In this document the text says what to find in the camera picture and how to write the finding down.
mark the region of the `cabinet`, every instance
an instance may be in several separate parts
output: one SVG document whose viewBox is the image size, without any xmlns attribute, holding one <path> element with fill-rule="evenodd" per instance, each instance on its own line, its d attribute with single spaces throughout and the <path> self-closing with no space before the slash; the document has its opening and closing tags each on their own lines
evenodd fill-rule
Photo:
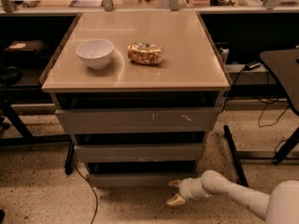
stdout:
<svg viewBox="0 0 299 224">
<path fill-rule="evenodd" d="M 85 67 L 75 52 L 96 37 L 115 46 L 103 70 Z M 164 61 L 129 61 L 136 41 L 162 46 Z M 194 174 L 229 87 L 195 12 L 123 11 L 83 13 L 43 90 L 91 186 L 107 187 L 165 185 Z"/>
</svg>

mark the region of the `concrete floor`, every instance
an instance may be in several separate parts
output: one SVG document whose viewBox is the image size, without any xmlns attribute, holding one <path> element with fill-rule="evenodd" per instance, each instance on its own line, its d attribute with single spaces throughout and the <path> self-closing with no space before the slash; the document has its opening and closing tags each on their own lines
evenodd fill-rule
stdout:
<svg viewBox="0 0 299 224">
<path fill-rule="evenodd" d="M 267 110 L 262 124 L 276 121 L 283 109 Z M 274 150 L 281 139 L 289 137 L 298 127 L 299 118 L 288 110 L 278 124 L 258 127 L 262 110 L 225 111 L 210 133 L 206 152 L 198 172 L 215 170 L 232 181 L 237 180 L 223 125 L 230 127 L 238 150 Z M 21 116 L 34 134 L 62 133 L 53 115 Z M 14 127 L 2 137 L 18 136 Z M 64 173 L 68 144 L 0 148 L 0 209 L 6 216 L 3 223 L 91 223 L 96 200 L 89 184 L 74 170 Z M 75 161 L 86 175 L 82 163 Z M 244 163 L 249 186 L 270 193 L 284 180 L 299 179 L 299 166 L 287 162 Z M 169 187 L 134 187 L 93 189 L 98 198 L 94 223 L 263 223 L 245 208 L 226 196 L 217 196 L 179 207 L 165 202 L 176 189 Z"/>
</svg>

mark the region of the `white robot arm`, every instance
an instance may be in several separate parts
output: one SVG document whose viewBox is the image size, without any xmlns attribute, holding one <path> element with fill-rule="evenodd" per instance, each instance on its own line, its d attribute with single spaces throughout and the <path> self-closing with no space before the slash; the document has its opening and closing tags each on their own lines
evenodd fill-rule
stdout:
<svg viewBox="0 0 299 224">
<path fill-rule="evenodd" d="M 169 186 L 179 188 L 179 194 L 167 202 L 172 206 L 217 194 L 227 194 L 266 224 L 299 222 L 299 181 L 283 182 L 268 195 L 232 183 L 215 171 L 205 171 L 201 177 L 174 180 Z"/>
</svg>

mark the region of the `robotic hand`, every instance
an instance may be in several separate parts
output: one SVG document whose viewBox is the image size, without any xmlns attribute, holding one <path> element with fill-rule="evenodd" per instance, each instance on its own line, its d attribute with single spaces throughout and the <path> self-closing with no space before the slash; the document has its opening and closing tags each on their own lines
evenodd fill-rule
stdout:
<svg viewBox="0 0 299 224">
<path fill-rule="evenodd" d="M 299 181 L 283 182 L 271 195 L 232 183 L 215 171 L 205 171 L 198 178 L 174 180 L 168 185 L 179 189 L 179 193 L 167 202 L 171 206 L 227 194 L 266 224 L 294 224 L 299 221 Z"/>
</svg>

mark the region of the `white bowl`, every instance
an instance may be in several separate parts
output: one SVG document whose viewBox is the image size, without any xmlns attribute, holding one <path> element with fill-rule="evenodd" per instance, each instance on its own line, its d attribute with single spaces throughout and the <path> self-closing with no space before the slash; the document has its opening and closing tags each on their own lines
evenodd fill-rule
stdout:
<svg viewBox="0 0 299 224">
<path fill-rule="evenodd" d="M 111 61 L 113 44 L 105 39 L 91 39 L 80 43 L 76 48 L 79 58 L 92 69 L 103 69 Z"/>
</svg>

